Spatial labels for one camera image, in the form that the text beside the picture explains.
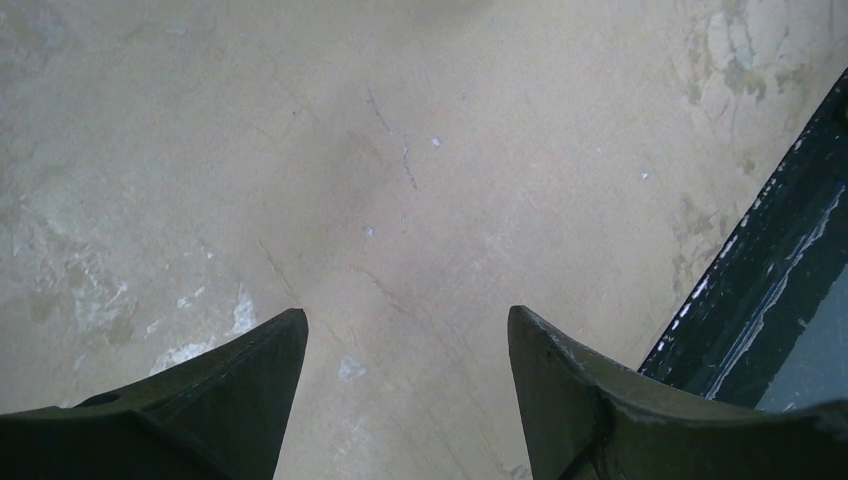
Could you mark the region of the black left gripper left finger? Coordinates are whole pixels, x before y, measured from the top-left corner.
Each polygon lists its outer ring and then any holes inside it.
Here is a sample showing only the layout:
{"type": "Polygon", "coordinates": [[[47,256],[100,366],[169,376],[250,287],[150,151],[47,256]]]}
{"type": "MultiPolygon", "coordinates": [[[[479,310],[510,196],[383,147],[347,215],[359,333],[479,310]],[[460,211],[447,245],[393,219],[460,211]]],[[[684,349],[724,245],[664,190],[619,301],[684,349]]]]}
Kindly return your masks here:
{"type": "Polygon", "coordinates": [[[5,414],[5,479],[270,479],[308,322],[286,310],[238,338],[80,404],[5,414]]]}

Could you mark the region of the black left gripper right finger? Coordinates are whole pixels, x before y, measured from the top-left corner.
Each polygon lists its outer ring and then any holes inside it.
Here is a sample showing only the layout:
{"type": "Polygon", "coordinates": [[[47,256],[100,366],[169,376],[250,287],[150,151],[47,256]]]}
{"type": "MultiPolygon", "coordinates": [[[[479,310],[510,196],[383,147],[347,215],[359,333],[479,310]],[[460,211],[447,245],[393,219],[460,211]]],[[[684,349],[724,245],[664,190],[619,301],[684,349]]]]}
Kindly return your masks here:
{"type": "Polygon", "coordinates": [[[508,349],[536,479],[843,479],[847,404],[766,413],[644,377],[513,306],[508,349]]]}

